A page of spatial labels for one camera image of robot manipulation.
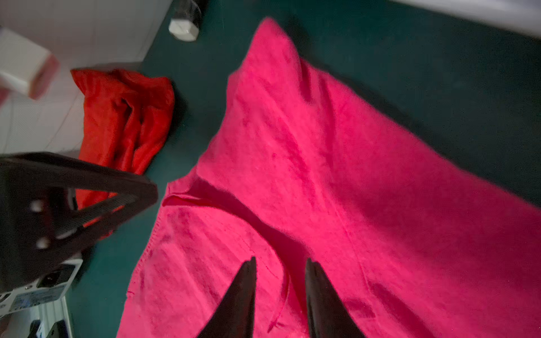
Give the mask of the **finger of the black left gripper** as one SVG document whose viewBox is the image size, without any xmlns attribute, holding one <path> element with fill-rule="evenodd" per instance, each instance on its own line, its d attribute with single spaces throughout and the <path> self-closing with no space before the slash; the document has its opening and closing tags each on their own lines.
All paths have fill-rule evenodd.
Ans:
<svg viewBox="0 0 541 338">
<path fill-rule="evenodd" d="M 157 199 L 144 176 L 47 152 L 1 156 L 1 291 L 52 272 Z"/>
</svg>

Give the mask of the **magenta t-shirt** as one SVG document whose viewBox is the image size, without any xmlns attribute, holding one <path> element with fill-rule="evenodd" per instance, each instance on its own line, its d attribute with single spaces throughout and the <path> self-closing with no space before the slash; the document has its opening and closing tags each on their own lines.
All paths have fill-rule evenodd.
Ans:
<svg viewBox="0 0 541 338">
<path fill-rule="evenodd" d="M 169 183 L 119 337 L 195 337 L 257 262 L 256 337 L 307 337 L 318 261 L 368 337 L 539 337 L 540 210 L 257 28 L 220 130 Z"/>
</svg>

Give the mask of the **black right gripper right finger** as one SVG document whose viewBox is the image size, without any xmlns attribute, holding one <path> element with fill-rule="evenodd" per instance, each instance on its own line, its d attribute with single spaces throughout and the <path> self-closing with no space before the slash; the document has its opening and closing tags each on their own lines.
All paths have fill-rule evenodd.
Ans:
<svg viewBox="0 0 541 338">
<path fill-rule="evenodd" d="M 307 260 L 305 268 L 310 337 L 362 337 L 321 264 Z"/>
</svg>

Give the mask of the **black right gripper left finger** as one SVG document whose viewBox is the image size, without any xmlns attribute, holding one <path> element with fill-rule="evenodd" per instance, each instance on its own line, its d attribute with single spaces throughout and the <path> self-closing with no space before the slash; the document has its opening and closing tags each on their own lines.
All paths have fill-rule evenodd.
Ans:
<svg viewBox="0 0 541 338">
<path fill-rule="evenodd" d="M 240 266 L 216 311 L 197 338 L 253 337 L 255 294 L 256 258 L 252 256 Z"/>
</svg>

